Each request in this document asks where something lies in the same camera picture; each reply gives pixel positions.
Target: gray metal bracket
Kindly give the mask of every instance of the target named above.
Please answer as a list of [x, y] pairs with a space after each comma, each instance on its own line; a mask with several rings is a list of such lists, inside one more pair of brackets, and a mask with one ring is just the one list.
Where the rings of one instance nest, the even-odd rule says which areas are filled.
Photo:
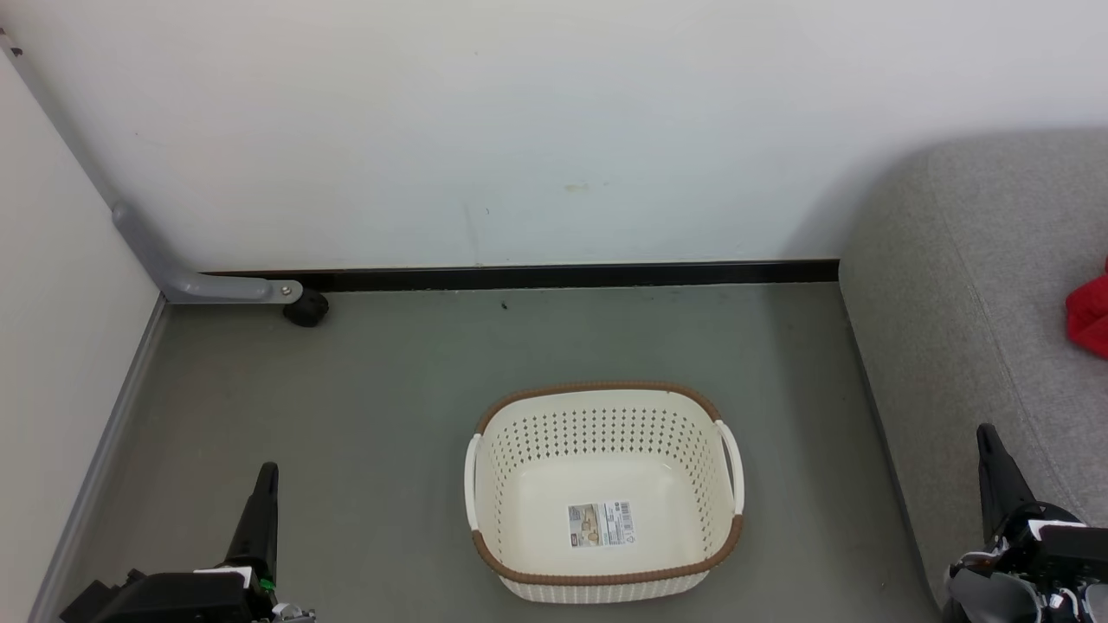
[[120, 200], [120, 193], [85, 149], [69, 116], [51, 96], [50, 90], [38, 73], [23, 59], [23, 51], [16, 47], [0, 28], [0, 52], [11, 61], [28, 90], [47, 113], [58, 134], [70, 149], [85, 175], [96, 187], [104, 203], [112, 206], [112, 222], [123, 235], [150, 278], [162, 289], [165, 299], [176, 304], [260, 303], [289, 304], [300, 299], [304, 286], [294, 280], [268, 280], [257, 277], [220, 277], [202, 275], [188, 268], [170, 251], [145, 223], [142, 215]]
[[126, 202], [119, 201], [112, 206], [112, 223], [170, 303], [289, 304], [304, 294], [299, 282], [223, 277], [192, 270], [168, 251], [138, 211]]

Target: wall trim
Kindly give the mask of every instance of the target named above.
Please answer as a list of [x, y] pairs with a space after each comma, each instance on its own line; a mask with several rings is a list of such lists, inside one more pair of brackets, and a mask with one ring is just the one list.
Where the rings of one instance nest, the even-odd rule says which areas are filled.
[[318, 292], [783, 284], [839, 280], [838, 259], [212, 273], [295, 279]]
[[[47, 574], [39, 588], [39, 594], [31, 606], [31, 614], [28, 616], [29, 623], [53, 623], [59, 621], [58, 614], [68, 603], [62, 603], [66, 599], [65, 592], [73, 581], [73, 573], [76, 571], [78, 552], [82, 551], [82, 544], [89, 532], [90, 525], [96, 515], [99, 504], [102, 502], [104, 487], [115, 457], [119, 455], [119, 446], [131, 421], [135, 398], [142, 380], [150, 368], [151, 358], [157, 348], [157, 343], [162, 338], [166, 317], [166, 302], [162, 295], [157, 296], [154, 309], [151, 312], [150, 320], [146, 323], [146, 330], [143, 333], [135, 350], [134, 359], [131, 360], [131, 368], [123, 380], [120, 395], [115, 399], [115, 407], [107, 418], [104, 432], [100, 437], [100, 445], [92, 456], [89, 471], [85, 472], [84, 482], [78, 491], [73, 509], [70, 511], [69, 520], [62, 530], [62, 537], [54, 549], [54, 555], [47, 568]], [[109, 585], [112, 585], [111, 578], [103, 578]]]

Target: red cloth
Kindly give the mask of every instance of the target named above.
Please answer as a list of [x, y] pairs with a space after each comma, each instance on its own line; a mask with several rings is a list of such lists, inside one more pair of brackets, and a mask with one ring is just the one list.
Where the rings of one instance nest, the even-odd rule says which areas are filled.
[[1075, 289], [1066, 297], [1066, 333], [1069, 339], [1108, 358], [1108, 275]]

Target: white wall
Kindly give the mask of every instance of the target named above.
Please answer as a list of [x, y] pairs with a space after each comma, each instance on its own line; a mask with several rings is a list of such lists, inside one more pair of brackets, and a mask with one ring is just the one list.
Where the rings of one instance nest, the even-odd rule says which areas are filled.
[[205, 269], [835, 256], [889, 159], [1108, 122], [1096, 0], [0, 0]]
[[25, 621], [157, 290], [0, 55], [0, 621]]

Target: basket handle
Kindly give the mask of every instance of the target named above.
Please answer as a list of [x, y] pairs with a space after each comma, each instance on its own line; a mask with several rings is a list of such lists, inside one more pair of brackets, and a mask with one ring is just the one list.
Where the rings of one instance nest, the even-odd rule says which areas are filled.
[[735, 514], [742, 514], [742, 505], [746, 501], [746, 484], [742, 480], [742, 459], [739, 458], [739, 445], [735, 442], [731, 429], [727, 428], [724, 420], [716, 420], [719, 427], [719, 436], [724, 438], [724, 448], [727, 449], [727, 458], [731, 461], [731, 488], [735, 492]]
[[478, 472], [478, 441], [481, 433], [470, 439], [470, 447], [465, 450], [465, 519], [470, 521], [470, 530], [478, 529], [478, 504], [473, 491], [475, 489]]

